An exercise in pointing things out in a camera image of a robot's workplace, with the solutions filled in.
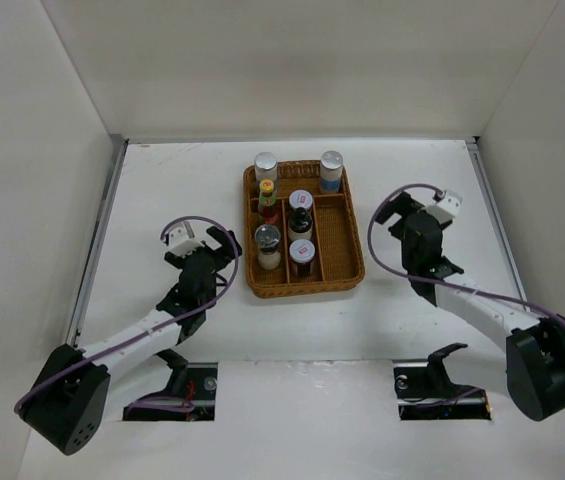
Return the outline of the blue label bottle silver cap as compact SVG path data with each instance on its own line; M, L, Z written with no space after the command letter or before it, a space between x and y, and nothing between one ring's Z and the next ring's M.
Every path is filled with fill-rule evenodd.
M320 158L320 192L336 194L341 186L343 156L338 151L326 151Z

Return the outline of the blue label bead bottle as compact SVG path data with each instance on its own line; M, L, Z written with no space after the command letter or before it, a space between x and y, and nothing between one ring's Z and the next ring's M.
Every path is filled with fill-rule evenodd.
M254 171L256 182L262 180L272 180L277 182L278 178L278 160L272 152L260 152L254 158Z

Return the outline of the black top salt grinder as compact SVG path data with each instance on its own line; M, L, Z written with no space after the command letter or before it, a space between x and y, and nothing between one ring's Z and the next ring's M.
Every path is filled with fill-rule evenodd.
M279 229L272 224L260 225L254 233L257 248L257 260L261 268L267 271L276 269L281 262L280 242L282 236Z

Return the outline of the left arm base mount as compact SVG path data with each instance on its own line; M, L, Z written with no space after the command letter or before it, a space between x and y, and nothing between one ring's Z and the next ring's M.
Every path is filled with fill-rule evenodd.
M196 422L215 419L219 365L190 363L173 349L155 355L170 369L164 388L124 407L126 422Z

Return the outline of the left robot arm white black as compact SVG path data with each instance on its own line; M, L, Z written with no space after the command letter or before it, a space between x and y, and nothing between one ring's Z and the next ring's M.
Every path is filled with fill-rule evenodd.
M99 343L52 351L34 384L14 406L15 414L66 456L84 448L98 430L111 383L153 356L166 357L204 324L209 309L233 280L221 274L237 267L242 248L233 231L211 222L210 247L196 238L190 218L160 234L164 259L179 272L176 284L141 320Z

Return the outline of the dark spice jar white lid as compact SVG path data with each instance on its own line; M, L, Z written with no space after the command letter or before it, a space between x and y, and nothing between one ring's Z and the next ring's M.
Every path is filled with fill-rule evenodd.
M293 241L289 247L292 274L296 277L310 276L313 272L315 255L316 248L311 240Z

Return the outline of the black cap white powder bottle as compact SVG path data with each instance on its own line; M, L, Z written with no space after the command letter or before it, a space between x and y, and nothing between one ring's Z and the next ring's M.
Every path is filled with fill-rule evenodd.
M303 207L294 209L288 220L289 241L311 240L312 233L313 220L310 212Z

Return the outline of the red sauce bottle yellow cap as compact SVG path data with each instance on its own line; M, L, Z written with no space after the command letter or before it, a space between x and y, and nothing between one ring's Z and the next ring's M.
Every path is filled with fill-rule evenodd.
M259 183L258 216L261 224L274 225L278 221L279 206L275 183L271 179L263 179Z

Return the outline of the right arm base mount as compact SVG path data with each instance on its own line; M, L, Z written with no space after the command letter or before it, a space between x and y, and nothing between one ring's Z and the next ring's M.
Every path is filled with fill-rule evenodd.
M398 416L402 421L491 420L486 392L453 383L443 364L449 355L466 347L452 343L426 359L393 364Z

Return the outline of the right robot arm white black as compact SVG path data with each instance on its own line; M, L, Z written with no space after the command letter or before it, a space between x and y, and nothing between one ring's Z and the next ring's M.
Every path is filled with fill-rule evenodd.
M401 245L401 270L415 293L473 327L505 356L493 379L527 418L542 421L565 409L565 317L529 301L481 289L443 253L443 233L458 216L462 199L431 186L433 201L398 188L376 208L371 225L389 226Z

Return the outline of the satay sauce jar white lid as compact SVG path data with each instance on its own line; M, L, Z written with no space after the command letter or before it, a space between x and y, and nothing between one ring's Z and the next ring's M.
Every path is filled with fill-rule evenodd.
M296 211L299 208L306 210L308 213L312 212L313 209L313 195L307 190L298 189L293 191L289 195L289 206L292 211Z

